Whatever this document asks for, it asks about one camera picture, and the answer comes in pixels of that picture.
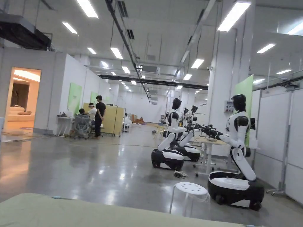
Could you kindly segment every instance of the white stool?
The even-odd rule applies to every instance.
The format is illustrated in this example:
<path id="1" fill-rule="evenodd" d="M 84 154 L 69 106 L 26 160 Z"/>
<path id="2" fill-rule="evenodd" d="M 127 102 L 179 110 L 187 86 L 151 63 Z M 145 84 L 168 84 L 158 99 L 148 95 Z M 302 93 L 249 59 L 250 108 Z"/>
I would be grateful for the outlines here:
<path id="1" fill-rule="evenodd" d="M 183 208 L 183 216 L 186 216 L 186 207 L 187 207 L 188 195 L 190 195 L 190 197 L 192 198 L 190 217 L 191 217 L 191 213 L 192 213 L 192 207 L 193 207 L 193 204 L 194 204 L 194 199 L 196 199 L 199 202 L 208 202 L 209 201 L 210 195 L 209 195 L 208 191 L 205 188 L 203 188 L 202 186 L 200 186 L 198 184 L 195 184 L 195 183 L 180 182 L 180 183 L 175 184 L 174 187 L 173 187 L 169 213 L 171 213 L 172 201 L 174 199 L 175 188 L 177 188 L 180 191 L 183 191 L 183 192 L 186 193 L 185 201 L 184 201 L 184 208 Z"/>

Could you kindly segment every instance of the green board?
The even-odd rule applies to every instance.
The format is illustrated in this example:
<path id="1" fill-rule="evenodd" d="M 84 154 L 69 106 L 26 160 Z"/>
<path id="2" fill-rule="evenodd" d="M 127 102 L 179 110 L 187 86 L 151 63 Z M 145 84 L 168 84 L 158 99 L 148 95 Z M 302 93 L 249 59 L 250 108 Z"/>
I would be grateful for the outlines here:
<path id="1" fill-rule="evenodd" d="M 82 87 L 75 83 L 71 83 L 69 88 L 67 109 L 76 115 L 79 112 L 80 99 L 82 95 Z"/>
<path id="2" fill-rule="evenodd" d="M 234 95 L 237 94 L 243 94 L 246 97 L 246 112 L 248 116 L 251 116 L 251 100 L 252 100 L 252 86 L 254 82 L 254 75 L 251 75 L 250 77 L 246 78 L 242 82 L 238 83 L 235 86 L 235 93 Z M 249 132 L 246 134 L 246 139 L 245 139 L 245 145 L 249 145 Z"/>
<path id="3" fill-rule="evenodd" d="M 95 104 L 97 103 L 96 97 L 98 96 L 98 93 L 96 92 L 91 92 L 91 103 Z"/>

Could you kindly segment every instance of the gray concrete floor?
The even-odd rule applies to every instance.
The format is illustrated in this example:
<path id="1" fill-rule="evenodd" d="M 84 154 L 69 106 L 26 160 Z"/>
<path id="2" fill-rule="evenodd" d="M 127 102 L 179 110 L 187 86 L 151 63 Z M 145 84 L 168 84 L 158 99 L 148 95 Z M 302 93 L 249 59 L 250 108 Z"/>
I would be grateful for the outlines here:
<path id="1" fill-rule="evenodd" d="M 38 138 L 1 144 L 0 202 L 24 192 L 63 196 L 89 202 L 168 212 L 172 187 L 186 181 L 207 188 L 195 177 L 191 162 L 178 179 L 173 171 L 154 169 L 151 151 L 159 143 L 154 127 L 134 125 L 121 138 L 99 140 Z M 172 213 L 181 215 L 185 195 L 176 190 Z M 302 226 L 303 209 L 284 197 L 265 195 L 259 212 L 218 205 L 194 204 L 192 217 L 250 225 Z"/>

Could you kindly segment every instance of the gray office chair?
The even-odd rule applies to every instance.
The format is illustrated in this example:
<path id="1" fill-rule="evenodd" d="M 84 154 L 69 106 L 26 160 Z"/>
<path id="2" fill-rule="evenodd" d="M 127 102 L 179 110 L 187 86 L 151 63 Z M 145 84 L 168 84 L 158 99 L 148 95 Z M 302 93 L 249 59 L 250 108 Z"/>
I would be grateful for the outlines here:
<path id="1" fill-rule="evenodd" d="M 89 115 L 82 115 L 82 114 L 78 114 L 77 116 L 75 116 L 75 121 L 74 121 L 74 125 L 73 125 L 73 129 L 75 131 L 75 138 L 88 138 L 88 133 L 89 133 L 89 129 L 90 129 L 90 123 L 91 119 L 89 117 Z"/>

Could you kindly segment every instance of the black t-shirt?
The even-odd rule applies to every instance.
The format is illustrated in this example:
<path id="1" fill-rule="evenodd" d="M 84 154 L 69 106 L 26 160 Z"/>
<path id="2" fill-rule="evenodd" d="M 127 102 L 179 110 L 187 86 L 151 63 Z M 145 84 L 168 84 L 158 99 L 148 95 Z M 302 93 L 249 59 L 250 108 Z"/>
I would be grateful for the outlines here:
<path id="1" fill-rule="evenodd" d="M 101 116 L 104 115 L 104 111 L 105 111 L 105 104 L 104 103 L 97 103 L 96 104 L 96 109 L 100 111 Z M 98 112 L 96 113 L 95 119 L 100 119 L 100 116 L 98 114 Z"/>

